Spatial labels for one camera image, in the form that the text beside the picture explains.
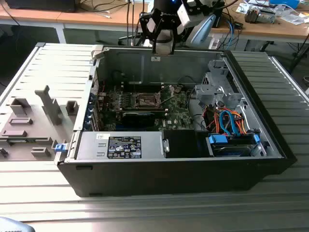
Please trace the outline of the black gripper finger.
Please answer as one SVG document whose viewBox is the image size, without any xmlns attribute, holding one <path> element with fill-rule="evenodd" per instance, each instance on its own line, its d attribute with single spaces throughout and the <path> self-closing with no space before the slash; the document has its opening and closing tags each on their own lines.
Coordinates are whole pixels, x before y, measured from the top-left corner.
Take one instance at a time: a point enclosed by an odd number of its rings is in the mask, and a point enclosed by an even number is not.
<svg viewBox="0 0 309 232">
<path fill-rule="evenodd" d="M 177 44 L 182 44 L 186 41 L 186 28 L 180 23 L 179 25 L 174 25 L 173 29 L 170 31 L 171 46 L 170 54 L 174 54 L 174 50 Z"/>
<path fill-rule="evenodd" d="M 149 31 L 147 24 L 153 20 L 154 29 Z M 158 9 L 152 9 L 150 13 L 140 14 L 140 26 L 142 29 L 142 38 L 144 40 L 148 39 L 153 42 L 152 53 L 156 53 L 156 42 L 160 34 L 160 11 Z"/>
</svg>

